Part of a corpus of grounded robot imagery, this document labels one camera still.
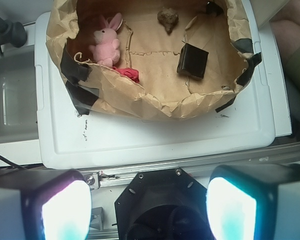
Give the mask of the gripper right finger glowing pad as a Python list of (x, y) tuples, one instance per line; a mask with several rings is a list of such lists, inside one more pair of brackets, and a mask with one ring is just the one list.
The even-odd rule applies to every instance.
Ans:
[(217, 240), (300, 240), (300, 163), (219, 165), (206, 210)]

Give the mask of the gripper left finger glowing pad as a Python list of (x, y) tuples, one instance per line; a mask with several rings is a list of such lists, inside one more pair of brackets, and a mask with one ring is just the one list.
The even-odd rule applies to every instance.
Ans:
[(0, 240), (84, 240), (91, 214), (78, 170), (0, 169)]

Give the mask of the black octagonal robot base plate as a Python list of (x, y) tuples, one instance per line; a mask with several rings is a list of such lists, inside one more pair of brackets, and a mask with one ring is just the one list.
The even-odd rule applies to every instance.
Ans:
[(114, 203), (119, 239), (214, 239), (206, 194), (181, 168), (137, 173)]

